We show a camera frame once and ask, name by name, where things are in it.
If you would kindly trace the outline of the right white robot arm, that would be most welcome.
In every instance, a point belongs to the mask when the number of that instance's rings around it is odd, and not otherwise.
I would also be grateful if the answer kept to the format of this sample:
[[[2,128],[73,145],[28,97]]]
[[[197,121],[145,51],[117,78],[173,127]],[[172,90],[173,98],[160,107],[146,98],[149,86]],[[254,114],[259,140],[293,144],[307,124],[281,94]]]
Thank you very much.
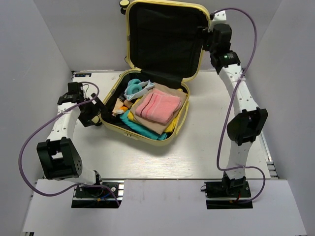
[[[222,189],[234,196],[246,182],[245,169],[249,150],[267,120],[268,112],[254,101],[238,55],[231,50],[232,29],[219,23],[213,27],[198,27],[203,49],[210,53],[211,65],[223,81],[230,103],[223,123],[217,151],[217,169],[223,172]],[[223,138],[228,135],[230,156],[225,168],[220,167]]]

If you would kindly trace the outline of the beige cosmetic tube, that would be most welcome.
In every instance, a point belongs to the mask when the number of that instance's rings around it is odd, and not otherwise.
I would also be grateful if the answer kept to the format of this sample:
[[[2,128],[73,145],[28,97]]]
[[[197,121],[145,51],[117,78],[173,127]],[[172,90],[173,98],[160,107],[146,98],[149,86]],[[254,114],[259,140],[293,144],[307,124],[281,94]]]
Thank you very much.
[[[124,106],[124,103],[121,99],[117,98],[115,106],[112,110],[112,116],[116,117],[116,115],[118,114],[117,111],[121,109],[121,107]]]

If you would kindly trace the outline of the yellow suitcase with black lining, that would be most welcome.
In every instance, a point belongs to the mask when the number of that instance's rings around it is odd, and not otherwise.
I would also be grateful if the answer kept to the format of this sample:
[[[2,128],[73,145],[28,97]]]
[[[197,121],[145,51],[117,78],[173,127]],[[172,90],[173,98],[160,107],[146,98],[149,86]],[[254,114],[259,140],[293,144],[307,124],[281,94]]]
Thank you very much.
[[[169,0],[135,0],[126,8],[127,56],[130,69],[122,73],[103,103],[107,112],[100,115],[109,129],[132,139],[157,147],[168,145],[185,122],[190,90],[187,82],[199,72],[203,39],[197,38],[197,27],[208,27],[209,11],[202,5]],[[182,107],[176,112],[179,120],[165,140],[152,140],[125,125],[119,116],[112,116],[117,98],[132,79],[150,80],[161,91],[172,89],[185,94]]]

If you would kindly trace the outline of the teal cloth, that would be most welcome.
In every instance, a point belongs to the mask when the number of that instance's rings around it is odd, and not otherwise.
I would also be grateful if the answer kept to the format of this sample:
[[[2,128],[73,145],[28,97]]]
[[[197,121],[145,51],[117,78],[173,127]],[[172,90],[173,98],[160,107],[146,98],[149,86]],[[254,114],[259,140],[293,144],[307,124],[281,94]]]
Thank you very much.
[[[179,120],[179,117],[176,116],[172,122],[169,124],[169,126],[164,130],[164,132],[162,134],[158,134],[146,127],[144,127],[141,124],[135,123],[133,121],[131,121],[128,117],[130,117],[131,113],[129,110],[127,110],[124,114],[120,115],[120,119],[121,121],[127,125],[127,127],[131,128],[132,131],[145,136],[149,139],[152,140],[158,140],[158,141],[162,141],[165,140],[168,137],[168,133],[172,133],[175,129],[175,126]]]

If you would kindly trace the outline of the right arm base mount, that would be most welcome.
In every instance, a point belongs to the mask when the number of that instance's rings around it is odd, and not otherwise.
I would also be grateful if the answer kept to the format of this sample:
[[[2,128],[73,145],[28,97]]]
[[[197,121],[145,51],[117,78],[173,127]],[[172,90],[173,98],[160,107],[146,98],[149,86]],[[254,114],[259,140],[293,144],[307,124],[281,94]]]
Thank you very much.
[[[251,191],[247,181],[243,187],[236,188],[232,193],[227,193],[219,181],[205,182],[200,190],[205,193],[207,209],[253,208],[252,201],[250,201]]]

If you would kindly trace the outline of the teal cat-ear headphones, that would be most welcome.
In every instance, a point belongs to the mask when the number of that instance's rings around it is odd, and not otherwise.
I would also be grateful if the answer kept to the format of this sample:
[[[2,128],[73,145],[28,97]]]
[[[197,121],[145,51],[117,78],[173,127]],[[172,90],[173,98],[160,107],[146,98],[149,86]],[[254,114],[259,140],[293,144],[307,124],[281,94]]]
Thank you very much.
[[[124,97],[128,101],[132,101],[145,95],[149,90],[155,86],[150,80],[140,81],[139,79],[132,79],[128,82],[127,88],[124,91]]]

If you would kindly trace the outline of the orange sunscreen tube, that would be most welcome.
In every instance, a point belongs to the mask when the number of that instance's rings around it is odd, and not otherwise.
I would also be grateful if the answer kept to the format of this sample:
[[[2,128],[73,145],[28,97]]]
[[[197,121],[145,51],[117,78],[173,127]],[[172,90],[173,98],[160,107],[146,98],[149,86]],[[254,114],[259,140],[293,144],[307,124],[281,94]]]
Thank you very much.
[[[128,107],[122,106],[121,108],[118,108],[115,113],[121,115],[124,114],[128,109],[129,109]]]

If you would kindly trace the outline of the beige round bottle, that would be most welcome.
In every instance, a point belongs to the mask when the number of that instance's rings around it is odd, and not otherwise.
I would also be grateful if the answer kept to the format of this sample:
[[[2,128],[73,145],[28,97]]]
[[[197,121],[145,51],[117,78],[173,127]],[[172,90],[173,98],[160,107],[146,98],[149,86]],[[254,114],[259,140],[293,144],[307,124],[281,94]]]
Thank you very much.
[[[123,95],[120,95],[120,96],[119,96],[119,99],[123,102],[123,104],[124,104],[125,106],[127,106],[128,100],[127,100]]]

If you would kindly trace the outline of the pink striped towel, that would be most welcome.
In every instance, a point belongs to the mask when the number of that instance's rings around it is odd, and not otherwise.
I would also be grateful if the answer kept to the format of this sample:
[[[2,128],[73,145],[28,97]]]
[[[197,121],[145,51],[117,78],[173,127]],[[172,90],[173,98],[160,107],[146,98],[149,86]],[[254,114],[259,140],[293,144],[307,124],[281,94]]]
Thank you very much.
[[[136,108],[135,114],[157,123],[167,124],[175,112],[181,107],[181,99],[158,89],[144,98],[143,102]]]

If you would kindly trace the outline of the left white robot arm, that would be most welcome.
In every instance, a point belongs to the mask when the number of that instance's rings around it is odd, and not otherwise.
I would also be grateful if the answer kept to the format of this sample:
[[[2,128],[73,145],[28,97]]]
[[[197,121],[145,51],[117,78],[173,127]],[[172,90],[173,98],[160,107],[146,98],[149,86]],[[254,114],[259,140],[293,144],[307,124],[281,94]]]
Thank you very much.
[[[83,86],[78,82],[68,83],[68,92],[58,99],[58,118],[52,131],[46,141],[37,144],[36,150],[47,179],[87,184],[88,192],[99,196],[104,190],[101,177],[97,171],[83,166],[72,139],[77,121],[84,127],[101,126],[98,116],[105,106],[95,93],[91,94],[94,99],[91,101]]]

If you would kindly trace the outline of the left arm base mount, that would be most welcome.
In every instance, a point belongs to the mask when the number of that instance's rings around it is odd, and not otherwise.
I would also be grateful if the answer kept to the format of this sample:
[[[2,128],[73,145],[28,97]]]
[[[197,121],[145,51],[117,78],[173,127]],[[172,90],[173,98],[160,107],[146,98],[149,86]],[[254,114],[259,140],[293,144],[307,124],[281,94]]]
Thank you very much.
[[[119,208],[123,200],[123,180],[103,180],[103,187],[76,187],[72,197],[72,208],[106,209]]]

